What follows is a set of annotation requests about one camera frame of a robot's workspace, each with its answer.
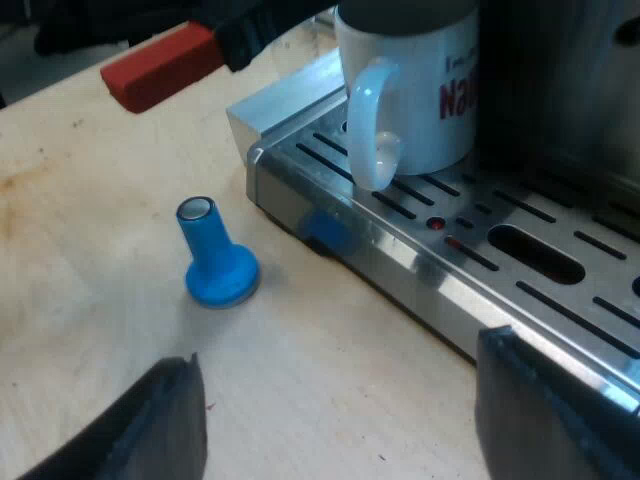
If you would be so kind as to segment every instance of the drip tray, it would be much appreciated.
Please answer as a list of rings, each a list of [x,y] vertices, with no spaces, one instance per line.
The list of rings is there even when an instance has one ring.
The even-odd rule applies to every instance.
[[[481,151],[367,192],[349,172],[342,99],[253,147],[251,200],[472,357],[480,329],[512,325],[637,414],[637,194],[557,162]]]

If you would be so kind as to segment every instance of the wooden table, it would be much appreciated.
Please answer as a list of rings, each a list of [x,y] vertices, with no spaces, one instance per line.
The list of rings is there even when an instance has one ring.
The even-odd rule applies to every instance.
[[[488,478],[474,368],[246,198],[225,107],[276,79],[267,51],[135,116],[96,67],[0,112],[0,479],[194,351],[206,478]],[[185,292],[195,194],[262,265],[231,310]]]

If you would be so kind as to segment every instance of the blue tamper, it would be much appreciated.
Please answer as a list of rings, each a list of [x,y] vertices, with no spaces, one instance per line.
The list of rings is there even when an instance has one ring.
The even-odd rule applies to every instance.
[[[251,296],[260,278],[258,261],[248,248],[231,243],[213,200],[188,198],[176,216],[193,255],[186,275],[193,298],[226,308]]]

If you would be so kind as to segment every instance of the red block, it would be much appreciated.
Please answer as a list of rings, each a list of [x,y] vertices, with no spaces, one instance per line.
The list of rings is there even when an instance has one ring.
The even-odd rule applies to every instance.
[[[214,33],[190,22],[100,73],[124,108],[141,113],[224,65]]]

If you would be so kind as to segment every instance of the espresso machine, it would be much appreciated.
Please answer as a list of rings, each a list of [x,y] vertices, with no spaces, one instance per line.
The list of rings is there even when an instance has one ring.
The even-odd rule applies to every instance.
[[[358,188],[334,51],[228,109],[247,195],[477,359],[478,412],[490,389],[480,357],[486,345],[513,340],[546,365],[523,367],[527,382],[551,372],[558,388],[582,392],[576,404],[605,402],[608,413],[590,410],[609,419],[602,429],[633,430],[607,435],[637,438],[640,3],[483,0],[479,45],[476,148],[458,164],[396,177],[380,192]],[[507,340],[478,342],[479,332],[500,327]],[[540,398],[552,398],[547,390]],[[516,417],[537,408],[515,397]],[[481,439],[483,428],[501,431],[484,423]],[[587,455],[597,439],[581,438],[576,448]],[[544,443],[554,445],[541,438],[528,454]],[[512,453],[504,444],[491,451]],[[485,457],[490,464],[487,449]],[[530,478],[510,471],[495,478]]]

